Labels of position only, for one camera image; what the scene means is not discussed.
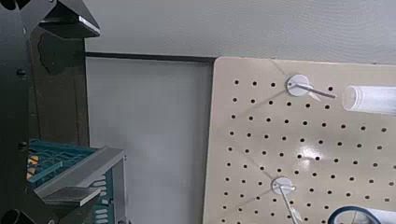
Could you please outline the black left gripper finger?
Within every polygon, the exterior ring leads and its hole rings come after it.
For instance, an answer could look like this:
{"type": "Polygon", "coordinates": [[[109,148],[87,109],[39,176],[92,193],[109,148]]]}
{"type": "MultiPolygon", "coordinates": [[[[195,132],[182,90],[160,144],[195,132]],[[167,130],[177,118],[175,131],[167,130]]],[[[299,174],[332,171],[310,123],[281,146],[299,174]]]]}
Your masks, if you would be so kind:
{"type": "Polygon", "coordinates": [[[100,26],[83,0],[18,0],[28,34],[40,27],[60,38],[91,38],[100,26]]]}
{"type": "Polygon", "coordinates": [[[84,224],[99,197],[96,188],[65,187],[39,197],[28,189],[18,224],[84,224]]]}

